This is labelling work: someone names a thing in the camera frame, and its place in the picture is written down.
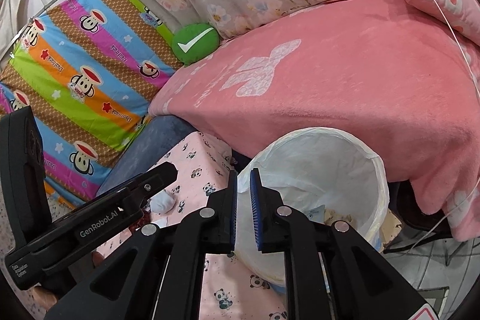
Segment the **white lined trash bin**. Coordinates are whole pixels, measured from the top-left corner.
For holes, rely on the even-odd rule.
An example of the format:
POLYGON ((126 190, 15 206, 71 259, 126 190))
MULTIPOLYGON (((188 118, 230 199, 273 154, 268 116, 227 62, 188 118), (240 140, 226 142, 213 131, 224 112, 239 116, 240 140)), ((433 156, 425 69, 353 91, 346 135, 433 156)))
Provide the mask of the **white lined trash bin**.
POLYGON ((354 228, 374 249, 389 192, 383 160, 362 140, 330 127, 290 132, 259 152, 238 175, 236 257, 255 275, 284 287, 284 257, 258 251, 253 230, 250 173, 258 169, 262 184, 277 190, 283 202, 308 214, 319 207, 352 217, 354 228))

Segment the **colourful monkey striped quilt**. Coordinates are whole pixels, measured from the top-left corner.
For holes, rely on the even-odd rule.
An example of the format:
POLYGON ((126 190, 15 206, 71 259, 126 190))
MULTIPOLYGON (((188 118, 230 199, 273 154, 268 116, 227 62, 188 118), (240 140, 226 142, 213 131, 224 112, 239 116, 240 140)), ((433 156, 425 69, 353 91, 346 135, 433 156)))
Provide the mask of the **colourful monkey striped quilt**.
POLYGON ((32 109, 49 194, 96 196, 181 67, 172 38, 141 0, 65 0, 27 25, 1 72, 1 113, 32 109))

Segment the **green checkmark cushion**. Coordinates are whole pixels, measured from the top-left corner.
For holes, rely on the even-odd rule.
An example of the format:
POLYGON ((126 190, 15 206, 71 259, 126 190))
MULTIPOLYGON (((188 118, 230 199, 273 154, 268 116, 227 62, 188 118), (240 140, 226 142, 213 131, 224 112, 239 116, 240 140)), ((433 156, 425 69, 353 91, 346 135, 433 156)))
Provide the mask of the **green checkmark cushion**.
POLYGON ((221 43, 219 33, 209 23, 193 23, 173 35, 172 50, 185 66, 215 52, 221 43))

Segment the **blue grey cushion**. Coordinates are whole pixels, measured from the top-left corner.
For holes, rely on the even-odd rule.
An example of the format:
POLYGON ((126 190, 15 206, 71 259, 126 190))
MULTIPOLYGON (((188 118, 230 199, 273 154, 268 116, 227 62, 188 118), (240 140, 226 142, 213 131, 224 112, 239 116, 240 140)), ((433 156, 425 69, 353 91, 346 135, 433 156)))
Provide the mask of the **blue grey cushion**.
POLYGON ((110 174, 97 191, 97 196, 146 172, 175 145, 197 129, 174 115, 154 117, 139 136, 122 153, 110 174))

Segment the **pink fleece blanket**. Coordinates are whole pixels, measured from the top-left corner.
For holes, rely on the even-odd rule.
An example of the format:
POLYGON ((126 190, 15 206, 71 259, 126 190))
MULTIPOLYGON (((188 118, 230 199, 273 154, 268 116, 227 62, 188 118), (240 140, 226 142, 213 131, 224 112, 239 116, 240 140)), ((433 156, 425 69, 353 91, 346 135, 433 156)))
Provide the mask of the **pink fleece blanket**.
POLYGON ((183 67, 149 113, 182 118, 247 157, 305 127, 349 132, 467 241, 479 236, 478 83, 478 46, 444 23, 404 0, 342 0, 183 67))

